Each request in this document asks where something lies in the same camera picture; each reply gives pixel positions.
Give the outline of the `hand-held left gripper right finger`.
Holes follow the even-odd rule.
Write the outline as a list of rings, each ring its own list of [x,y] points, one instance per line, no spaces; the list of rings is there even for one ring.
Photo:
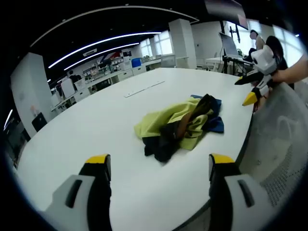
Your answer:
[[[274,209],[266,190],[226,155],[209,155],[211,231],[262,231]]]

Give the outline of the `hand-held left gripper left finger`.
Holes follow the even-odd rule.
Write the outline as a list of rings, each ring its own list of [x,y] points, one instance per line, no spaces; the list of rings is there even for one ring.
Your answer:
[[[89,158],[52,194],[44,215],[58,231],[110,231],[111,157]]]

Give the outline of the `person's right hand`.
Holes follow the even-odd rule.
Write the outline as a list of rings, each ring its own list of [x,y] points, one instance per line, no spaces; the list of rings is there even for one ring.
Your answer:
[[[273,75],[272,75],[272,80],[273,82],[285,82],[287,84],[292,84],[294,81],[292,79],[292,74],[291,74],[291,69],[287,68],[285,70],[277,70]]]

